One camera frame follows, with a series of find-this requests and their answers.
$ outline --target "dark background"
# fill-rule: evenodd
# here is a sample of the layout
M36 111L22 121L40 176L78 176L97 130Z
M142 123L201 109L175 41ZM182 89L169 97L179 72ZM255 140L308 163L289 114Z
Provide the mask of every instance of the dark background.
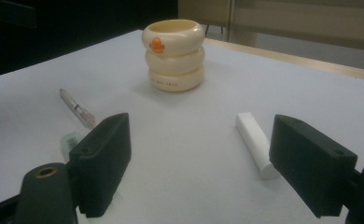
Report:
M0 21L0 75L177 18L177 0L13 2L35 8L36 28Z

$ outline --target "table surface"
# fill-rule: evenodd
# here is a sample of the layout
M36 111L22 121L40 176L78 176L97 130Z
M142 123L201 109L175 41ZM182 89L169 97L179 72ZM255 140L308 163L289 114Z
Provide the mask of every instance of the table surface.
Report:
M148 80L141 34L0 76L0 202L36 166L64 162L62 136L89 132L63 88L97 120L130 114L133 155L114 201L79 223L344 223L345 208L317 219L284 178L261 179L235 121L251 112L270 139L274 115L302 119L358 154L360 171L364 78L207 40L204 82L163 92Z

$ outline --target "white table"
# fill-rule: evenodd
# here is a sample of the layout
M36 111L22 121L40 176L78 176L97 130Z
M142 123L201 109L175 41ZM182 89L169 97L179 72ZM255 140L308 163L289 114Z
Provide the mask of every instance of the white table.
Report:
M344 223L317 219L284 178L263 180L235 120L251 112L271 138L275 114L302 119L364 167L364 79L205 44L205 81L168 93L147 78L141 31L0 76L0 202L60 139L88 133L59 96L97 120L130 114L133 156L101 218L79 223Z

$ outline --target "pen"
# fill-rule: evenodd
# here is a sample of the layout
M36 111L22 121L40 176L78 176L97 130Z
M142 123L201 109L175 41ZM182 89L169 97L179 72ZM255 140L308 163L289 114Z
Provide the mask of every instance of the pen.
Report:
M86 128L92 130L95 127L94 115L81 107L66 90L60 89L60 96Z

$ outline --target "white chalk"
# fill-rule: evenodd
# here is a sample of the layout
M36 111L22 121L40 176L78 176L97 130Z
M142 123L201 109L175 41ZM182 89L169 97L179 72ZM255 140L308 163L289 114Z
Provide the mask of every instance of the white chalk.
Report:
M270 162L270 142L252 114L249 112L238 114L237 128L260 170L261 177L264 179L279 177L280 173Z

